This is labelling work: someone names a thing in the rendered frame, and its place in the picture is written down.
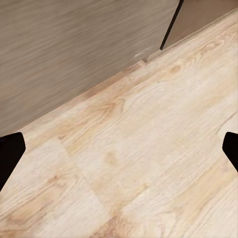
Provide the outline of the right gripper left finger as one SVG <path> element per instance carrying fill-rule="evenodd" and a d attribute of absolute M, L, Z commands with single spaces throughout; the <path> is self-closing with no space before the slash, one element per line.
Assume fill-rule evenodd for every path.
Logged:
<path fill-rule="evenodd" d="M 0 191 L 26 151 L 21 132 L 0 137 Z"/>

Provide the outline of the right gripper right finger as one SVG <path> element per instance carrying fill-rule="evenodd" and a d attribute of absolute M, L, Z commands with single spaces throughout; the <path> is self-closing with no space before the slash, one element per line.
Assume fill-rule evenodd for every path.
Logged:
<path fill-rule="evenodd" d="M 222 149 L 238 172 L 238 134 L 227 132 Z"/>

